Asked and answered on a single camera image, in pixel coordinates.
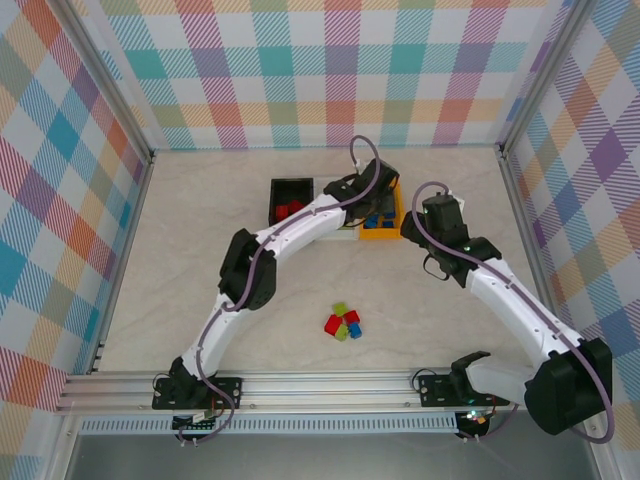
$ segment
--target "beige floor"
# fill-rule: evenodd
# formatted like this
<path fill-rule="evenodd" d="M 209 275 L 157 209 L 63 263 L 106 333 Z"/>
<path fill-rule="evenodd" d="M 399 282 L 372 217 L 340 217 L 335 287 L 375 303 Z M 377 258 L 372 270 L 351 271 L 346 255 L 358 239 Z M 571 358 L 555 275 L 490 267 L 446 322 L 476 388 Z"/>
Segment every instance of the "beige floor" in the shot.
<path fill-rule="evenodd" d="M 471 235 L 488 237 L 533 284 L 490 148 L 391 149 L 381 156 L 400 172 L 407 209 L 420 183 L 449 184 L 466 201 Z M 351 172 L 342 149 L 159 155 L 100 370 L 166 371 L 193 342 L 210 313 L 231 236 L 267 226 L 271 178 Z M 275 297 L 247 318 L 221 368 L 437 367 L 479 349 L 526 362 L 515 338 L 468 290 L 422 271 L 424 256 L 404 240 L 314 242 L 279 265 Z M 358 310 L 362 338 L 340 343 L 324 333 L 337 301 Z"/>

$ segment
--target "yellow tray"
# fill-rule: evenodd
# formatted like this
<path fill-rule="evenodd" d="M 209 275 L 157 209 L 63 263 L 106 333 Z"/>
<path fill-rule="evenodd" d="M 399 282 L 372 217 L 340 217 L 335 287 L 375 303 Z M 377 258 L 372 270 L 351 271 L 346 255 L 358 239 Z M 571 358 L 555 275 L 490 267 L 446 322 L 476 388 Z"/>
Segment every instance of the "yellow tray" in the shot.
<path fill-rule="evenodd" d="M 396 218 L 393 221 L 393 228 L 383 228 L 382 222 L 388 221 L 384 215 L 380 215 L 377 228 L 364 228 L 364 224 L 360 225 L 360 240 L 396 240 L 402 238 L 400 235 L 400 226 L 404 220 L 404 207 L 402 205 L 402 188 L 400 184 L 396 185 L 393 190 L 393 200 L 396 207 Z"/>

